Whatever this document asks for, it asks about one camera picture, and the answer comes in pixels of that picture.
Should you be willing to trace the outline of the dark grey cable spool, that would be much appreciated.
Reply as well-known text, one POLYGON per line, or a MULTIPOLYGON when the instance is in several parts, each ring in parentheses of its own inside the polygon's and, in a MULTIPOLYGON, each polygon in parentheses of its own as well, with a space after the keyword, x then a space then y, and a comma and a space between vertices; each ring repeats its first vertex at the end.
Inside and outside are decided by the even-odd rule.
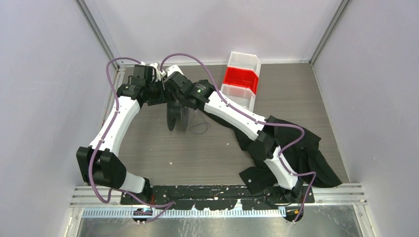
POLYGON ((173 131, 175 125, 180 124, 181 130, 186 132, 191 108, 182 106, 176 99, 169 99, 167 102, 167 126, 173 131))

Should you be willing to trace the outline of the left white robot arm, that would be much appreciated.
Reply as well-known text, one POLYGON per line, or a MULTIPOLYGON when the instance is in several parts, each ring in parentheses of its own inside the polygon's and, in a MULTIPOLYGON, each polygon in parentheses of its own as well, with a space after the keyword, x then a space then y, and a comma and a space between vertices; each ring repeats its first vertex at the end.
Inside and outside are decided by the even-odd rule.
POLYGON ((119 86, 117 100, 99 134, 88 147, 79 147, 76 158, 82 178, 112 189, 132 192, 139 204, 147 204, 152 192, 149 180, 127 171, 119 160, 121 143, 133 118, 143 104, 149 106, 166 102, 162 79, 165 71, 160 71, 158 63, 141 63, 134 66, 128 82, 119 86))

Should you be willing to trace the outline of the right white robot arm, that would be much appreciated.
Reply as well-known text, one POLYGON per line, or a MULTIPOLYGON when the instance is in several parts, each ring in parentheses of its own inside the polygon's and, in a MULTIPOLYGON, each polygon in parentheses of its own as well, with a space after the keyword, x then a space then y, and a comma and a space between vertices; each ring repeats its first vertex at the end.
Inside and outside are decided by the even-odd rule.
POLYGON ((300 199, 303 181, 283 155, 274 117, 254 114, 217 91, 208 80, 193 83, 180 71, 170 70, 164 85, 182 106, 200 110, 235 130, 242 148, 273 173, 284 200, 292 203, 300 199))

